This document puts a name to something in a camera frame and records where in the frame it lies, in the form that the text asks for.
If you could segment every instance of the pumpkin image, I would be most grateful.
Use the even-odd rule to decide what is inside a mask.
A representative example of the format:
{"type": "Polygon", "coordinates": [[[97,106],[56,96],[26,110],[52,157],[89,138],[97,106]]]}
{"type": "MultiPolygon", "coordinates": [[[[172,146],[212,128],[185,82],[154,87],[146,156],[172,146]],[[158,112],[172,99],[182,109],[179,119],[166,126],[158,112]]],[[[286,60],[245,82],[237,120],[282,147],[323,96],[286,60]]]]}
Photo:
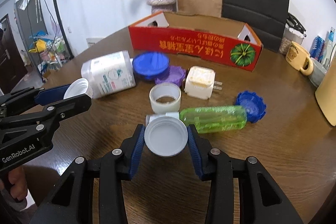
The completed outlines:
{"type": "Polygon", "coordinates": [[[246,67],[252,64],[255,58],[255,49],[251,44],[241,43],[237,44],[231,50],[231,61],[240,67],[246,67]]]}

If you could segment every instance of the white plastic lid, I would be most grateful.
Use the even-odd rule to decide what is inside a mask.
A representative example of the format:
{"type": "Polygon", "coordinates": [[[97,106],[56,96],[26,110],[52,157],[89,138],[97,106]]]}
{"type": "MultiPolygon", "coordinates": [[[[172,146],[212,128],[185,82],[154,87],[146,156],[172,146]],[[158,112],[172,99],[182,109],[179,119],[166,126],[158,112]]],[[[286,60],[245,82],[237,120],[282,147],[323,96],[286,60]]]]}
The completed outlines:
{"type": "Polygon", "coordinates": [[[74,81],[70,87],[68,87],[67,91],[64,94],[63,99],[68,99],[70,97],[74,97],[81,94],[87,94],[91,98],[93,97],[92,88],[89,85],[88,80],[85,78],[80,78],[74,81]]]}
{"type": "Polygon", "coordinates": [[[144,137],[147,147],[155,155],[172,157],[179,154],[186,146],[188,131],[179,119],[165,116],[150,122],[144,137]]]}

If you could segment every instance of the blue plastic lid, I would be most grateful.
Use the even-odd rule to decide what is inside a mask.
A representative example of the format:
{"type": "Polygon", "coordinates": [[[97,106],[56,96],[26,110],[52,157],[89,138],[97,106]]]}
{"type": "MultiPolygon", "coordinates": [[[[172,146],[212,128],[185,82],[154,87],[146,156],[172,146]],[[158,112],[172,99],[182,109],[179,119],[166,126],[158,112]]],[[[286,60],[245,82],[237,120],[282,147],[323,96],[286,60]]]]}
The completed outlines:
{"type": "Polygon", "coordinates": [[[263,98],[259,97],[255,92],[244,91],[238,94],[236,105],[241,105],[246,109],[247,120],[255,123],[262,119],[266,112],[266,105],[263,98]]]}
{"type": "Polygon", "coordinates": [[[169,67],[169,58],[160,52],[145,52],[133,59],[133,70],[145,78],[158,76],[169,67]]]}

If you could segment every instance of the gray bowl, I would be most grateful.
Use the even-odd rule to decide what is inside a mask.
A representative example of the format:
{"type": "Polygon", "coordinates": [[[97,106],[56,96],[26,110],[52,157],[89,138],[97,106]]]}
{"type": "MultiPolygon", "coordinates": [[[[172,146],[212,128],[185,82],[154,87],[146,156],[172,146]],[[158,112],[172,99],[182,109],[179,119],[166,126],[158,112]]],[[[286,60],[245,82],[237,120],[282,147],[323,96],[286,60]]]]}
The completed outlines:
{"type": "Polygon", "coordinates": [[[309,75],[309,79],[310,79],[310,82],[312,82],[313,85],[318,88],[319,85],[321,84],[324,76],[326,75],[327,70],[322,66],[321,63],[319,63],[314,58],[311,57],[310,59],[314,63],[314,70],[313,70],[312,74],[309,75]]]}

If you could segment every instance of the white plastic bottle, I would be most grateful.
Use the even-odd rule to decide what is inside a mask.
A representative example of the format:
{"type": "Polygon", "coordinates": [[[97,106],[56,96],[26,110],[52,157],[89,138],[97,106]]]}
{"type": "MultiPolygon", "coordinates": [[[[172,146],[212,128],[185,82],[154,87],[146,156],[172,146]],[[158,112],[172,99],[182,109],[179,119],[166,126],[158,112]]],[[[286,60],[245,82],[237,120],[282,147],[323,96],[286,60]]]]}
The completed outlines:
{"type": "Polygon", "coordinates": [[[85,62],[81,69],[97,99],[135,86],[128,51],[115,52],[85,62]]]}
{"type": "Polygon", "coordinates": [[[325,69],[328,69],[330,65],[331,52],[333,50],[334,33],[335,29],[332,27],[330,30],[329,37],[325,42],[325,47],[323,50],[323,59],[321,64],[325,69]]]}

